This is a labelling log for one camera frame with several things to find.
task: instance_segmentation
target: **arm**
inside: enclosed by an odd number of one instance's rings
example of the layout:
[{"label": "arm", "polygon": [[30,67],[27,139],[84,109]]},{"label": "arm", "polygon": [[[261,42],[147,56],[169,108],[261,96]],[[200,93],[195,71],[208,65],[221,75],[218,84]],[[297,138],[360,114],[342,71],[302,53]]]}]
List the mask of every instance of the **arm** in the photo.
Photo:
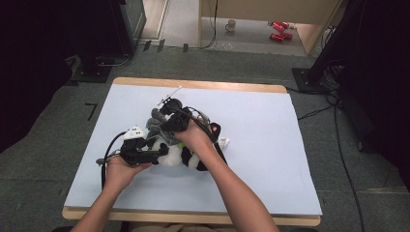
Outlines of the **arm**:
[{"label": "arm", "polygon": [[195,152],[208,168],[238,231],[278,231],[259,197],[225,164],[198,125],[190,121],[187,130],[176,132],[175,136]]},{"label": "arm", "polygon": [[130,184],[137,173],[150,165],[144,163],[131,167],[122,158],[113,158],[106,169],[105,186],[102,192],[72,231],[102,232],[108,221],[112,206],[122,190]]}]

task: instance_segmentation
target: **gray floor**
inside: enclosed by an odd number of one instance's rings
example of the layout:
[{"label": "gray floor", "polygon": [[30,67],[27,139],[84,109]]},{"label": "gray floor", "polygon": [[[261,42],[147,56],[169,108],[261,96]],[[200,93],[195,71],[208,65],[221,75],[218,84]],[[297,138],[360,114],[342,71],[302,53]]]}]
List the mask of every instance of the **gray floor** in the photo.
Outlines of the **gray floor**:
[{"label": "gray floor", "polygon": [[[105,84],[64,86],[20,142],[0,155],[0,231],[51,231],[75,221],[63,219],[62,207],[76,169],[117,76],[280,84],[296,88],[291,68],[309,68],[315,58],[166,47],[137,50],[131,60],[112,69]],[[302,116],[327,105],[323,96],[290,93]],[[87,121],[92,108],[97,111]],[[396,169],[378,154],[357,151],[358,139],[345,112],[337,110],[346,164],[357,189],[366,231],[408,231],[410,194]],[[332,109],[300,121],[311,177],[322,203],[319,231],[361,231],[352,190],[337,150]],[[111,221],[106,231],[118,231]],[[293,226],[281,226],[289,231]]]}]

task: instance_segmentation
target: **stuffed animal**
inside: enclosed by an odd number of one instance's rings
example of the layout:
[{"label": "stuffed animal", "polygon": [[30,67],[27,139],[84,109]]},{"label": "stuffed animal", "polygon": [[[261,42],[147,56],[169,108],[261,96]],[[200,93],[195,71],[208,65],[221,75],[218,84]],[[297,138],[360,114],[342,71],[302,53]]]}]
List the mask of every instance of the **stuffed animal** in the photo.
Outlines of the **stuffed animal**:
[{"label": "stuffed animal", "polygon": [[[168,155],[159,157],[158,163],[154,164],[177,166],[183,163],[185,166],[198,171],[208,170],[199,157],[191,152],[182,141],[176,139],[172,132],[161,128],[161,125],[166,123],[167,120],[157,108],[151,111],[151,116],[152,118],[146,124],[146,128],[149,131],[147,134],[149,149],[157,151],[161,143],[165,143],[169,148]],[[212,135],[218,139],[220,136],[220,125],[211,123],[210,127]]]}]

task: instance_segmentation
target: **wooden table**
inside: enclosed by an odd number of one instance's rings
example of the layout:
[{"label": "wooden table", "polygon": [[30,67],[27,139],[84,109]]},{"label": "wooden table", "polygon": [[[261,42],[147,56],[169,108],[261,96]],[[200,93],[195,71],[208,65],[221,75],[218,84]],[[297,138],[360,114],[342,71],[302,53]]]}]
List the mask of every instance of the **wooden table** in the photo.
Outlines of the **wooden table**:
[{"label": "wooden table", "polygon": [[[200,0],[199,38],[201,17],[214,16],[216,1]],[[342,2],[343,0],[219,0],[217,17],[298,23],[298,34],[305,52],[311,54],[319,38],[339,14]]]},{"label": "wooden table", "polygon": [[[118,77],[113,84],[139,85],[156,87],[175,87],[182,85],[192,89],[218,89],[232,91],[252,91],[266,93],[286,93],[286,89],[279,85],[207,82],[190,80],[151,79],[151,78],[128,78]],[[67,219],[80,219],[88,208],[64,207],[63,217]],[[151,222],[178,222],[178,223],[209,223],[209,224],[232,224],[227,214],[202,214],[202,213],[175,213],[158,211],[137,210],[112,210],[109,219],[122,221],[151,221]],[[315,226],[320,223],[320,216],[273,216],[277,225],[303,225]]]}]

